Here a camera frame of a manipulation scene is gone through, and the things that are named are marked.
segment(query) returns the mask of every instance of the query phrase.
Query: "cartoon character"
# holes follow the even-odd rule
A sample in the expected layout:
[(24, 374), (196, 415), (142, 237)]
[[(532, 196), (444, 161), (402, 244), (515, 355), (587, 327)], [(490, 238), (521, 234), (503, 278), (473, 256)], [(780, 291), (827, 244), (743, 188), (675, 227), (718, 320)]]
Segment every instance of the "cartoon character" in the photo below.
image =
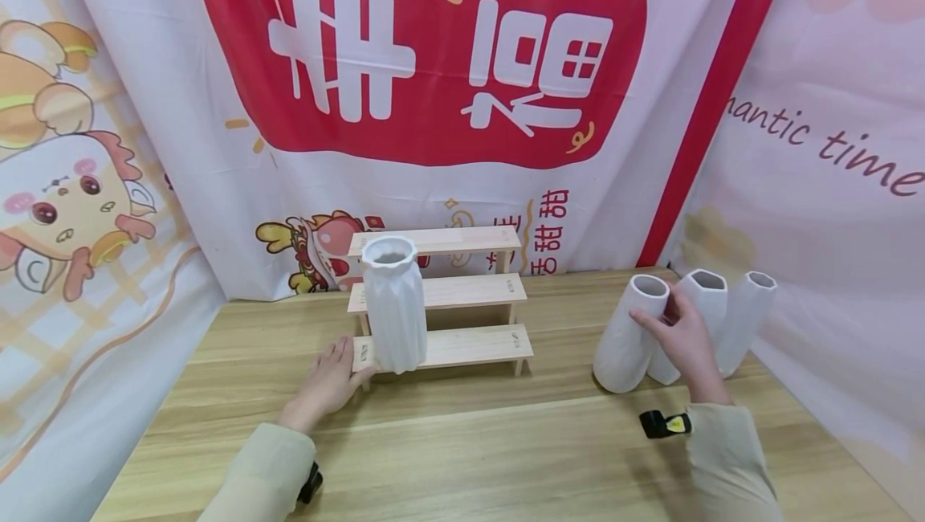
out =
[[(360, 259), (347, 256), (353, 234), (385, 228), (382, 218), (367, 217), (365, 221), (366, 224), (346, 211), (336, 210), (309, 219), (290, 217), (285, 223), (262, 223), (256, 236), (267, 244), (268, 253), (293, 248), (299, 272), (290, 276), (288, 286), (294, 292), (327, 291), (332, 285), (349, 291), (354, 283), (363, 280)], [(418, 258), (419, 267), (428, 264), (429, 256)]]
[(48, 138), (0, 161), (0, 271), (47, 292), (67, 270), (63, 298), (78, 299), (93, 268), (154, 236), (154, 211), (134, 153), (114, 133)]
[(0, 158), (44, 137), (90, 130), (90, 96), (60, 76), (61, 67), (85, 72), (92, 57), (96, 43), (71, 24), (0, 25)]

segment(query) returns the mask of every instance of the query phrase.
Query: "geometric vase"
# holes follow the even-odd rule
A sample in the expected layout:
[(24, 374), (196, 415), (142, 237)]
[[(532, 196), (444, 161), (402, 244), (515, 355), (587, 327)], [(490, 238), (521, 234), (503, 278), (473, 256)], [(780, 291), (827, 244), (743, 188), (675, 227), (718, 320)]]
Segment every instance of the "geometric vase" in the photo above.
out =
[(777, 281), (758, 271), (749, 271), (729, 291), (726, 319), (714, 341), (719, 373), (729, 377), (746, 358), (761, 330), (777, 293)]
[(631, 319), (630, 309), (640, 309), (658, 319), (665, 311), (668, 295), (668, 284), (651, 275), (634, 275), (626, 285), (594, 357), (594, 377), (604, 389), (623, 394), (642, 381), (655, 339)]
[[(726, 302), (729, 293), (726, 280), (722, 275), (711, 271), (694, 270), (684, 275), (675, 285), (675, 289), (684, 293), (703, 317), (715, 349), (716, 338), (720, 329), (723, 328), (723, 319), (726, 316)], [(681, 377), (681, 372), (670, 362), (662, 346), (658, 344), (655, 346), (655, 352), (652, 353), (647, 373), (653, 380), (663, 385), (673, 384)]]
[(416, 369), (427, 358), (418, 248), (401, 236), (377, 237), (366, 243), (361, 260), (366, 315), (379, 366), (395, 374)]

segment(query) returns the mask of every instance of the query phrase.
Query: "chinese character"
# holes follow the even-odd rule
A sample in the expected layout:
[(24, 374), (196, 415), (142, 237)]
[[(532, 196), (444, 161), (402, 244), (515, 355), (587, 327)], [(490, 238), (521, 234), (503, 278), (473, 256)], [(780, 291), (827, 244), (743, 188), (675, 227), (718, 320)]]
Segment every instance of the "chinese character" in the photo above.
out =
[(561, 227), (547, 227), (540, 225), (534, 230), (535, 240), (533, 243), (534, 251), (545, 253), (546, 250), (558, 251), (562, 247), (560, 239), (562, 238)]
[[(328, 90), (337, 90), (340, 116), (347, 122), (363, 118), (361, 77), (369, 77), (369, 114), (389, 119), (392, 114), (392, 80), (414, 76), (416, 55), (410, 47), (394, 41), (395, 0), (369, 0), (369, 40), (360, 37), (360, 0), (334, 0), (334, 16), (321, 11), (321, 0), (292, 0), (295, 26), (279, 19), (267, 24), (270, 49), (284, 55), (292, 66), (292, 95), (302, 97), (297, 62), (308, 71), (316, 107), (330, 113)], [(337, 76), (324, 78), (324, 46), (321, 25), (334, 28)]]
[[(511, 251), (511, 258), (507, 260), (508, 263), (515, 262), (516, 253), (517, 253), (516, 251)], [(486, 261), (488, 261), (488, 271), (493, 270), (493, 268), (495, 267), (495, 261), (498, 261), (498, 254), (489, 253), (488, 256), (486, 257)]]
[[(498, 42), (495, 47), (495, 28)], [(471, 106), (463, 108), (469, 126), (487, 128), (491, 110), (497, 108), (517, 128), (533, 137), (531, 127), (572, 128), (581, 120), (580, 108), (555, 108), (531, 104), (543, 96), (585, 98), (604, 58), (613, 21), (566, 12), (549, 28), (546, 52), (540, 64), (540, 48), (546, 39), (546, 16), (510, 10), (498, 24), (498, 0), (481, 0), (475, 20), (475, 39), (469, 64), (469, 84), (485, 86), (491, 67), (498, 82), (531, 89), (528, 94), (505, 104), (491, 92), (476, 92)], [(495, 52), (492, 66), (491, 54)], [(533, 88), (540, 64), (540, 91)]]
[(568, 191), (547, 191), (540, 203), (540, 217), (565, 217), (565, 204), (568, 203)]
[(552, 275), (556, 272), (556, 258), (538, 258), (530, 264), (531, 275)]
[(512, 215), (512, 216), (510, 216), (510, 217), (501, 218), (501, 219), (498, 219), (497, 217), (495, 217), (495, 226), (498, 226), (498, 225), (513, 225), (513, 226), (515, 226), (515, 230), (516, 230), (517, 232), (520, 232), (520, 222), (521, 222), (521, 216), (519, 216), (519, 215), (517, 215), (516, 217)]

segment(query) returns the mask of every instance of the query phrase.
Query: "backdrop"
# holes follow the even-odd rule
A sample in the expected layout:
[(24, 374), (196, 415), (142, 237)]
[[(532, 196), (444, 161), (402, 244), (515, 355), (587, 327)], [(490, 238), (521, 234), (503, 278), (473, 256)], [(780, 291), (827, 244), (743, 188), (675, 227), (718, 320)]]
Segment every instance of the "backdrop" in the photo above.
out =
[(2, 0), (0, 504), (88, 517), (219, 284), (347, 289), (355, 231), (511, 223), (513, 271), (632, 266), (769, 1)]
[(512, 271), (632, 266), (735, 2), (86, 1), (219, 283), (249, 299), (347, 289), (359, 230), (511, 223)]
[(224, 302), (83, 0), (0, 0), (0, 520), (89, 520)]
[(756, 352), (925, 520), (923, 0), (775, 0), (670, 255), (777, 279)]

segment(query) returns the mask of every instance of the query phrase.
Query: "three-tier wooden stand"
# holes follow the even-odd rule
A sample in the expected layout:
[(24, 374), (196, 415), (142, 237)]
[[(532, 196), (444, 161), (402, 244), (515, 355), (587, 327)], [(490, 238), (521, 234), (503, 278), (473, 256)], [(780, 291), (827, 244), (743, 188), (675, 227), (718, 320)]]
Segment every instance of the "three-tier wooden stand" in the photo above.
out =
[[(427, 358), (418, 368), (512, 362), (515, 375), (519, 376), (524, 359), (533, 357), (533, 348), (526, 328), (516, 322), (515, 307), (519, 302), (526, 301), (526, 292), (520, 275), (508, 272), (512, 251), (521, 248), (517, 230), (511, 225), (503, 225), (364, 232), (353, 235), (348, 256), (358, 258), (366, 243), (383, 235), (401, 235), (410, 239), (418, 247), (421, 256), (497, 254), (494, 274), (424, 279), (424, 307), (425, 310), (432, 310), (506, 305), (506, 325), (430, 331), (427, 333)], [(353, 285), (347, 313), (359, 316), (360, 327), (363, 329), (363, 336), (353, 338), (353, 370), (378, 366), (366, 316), (366, 294), (362, 283)]]

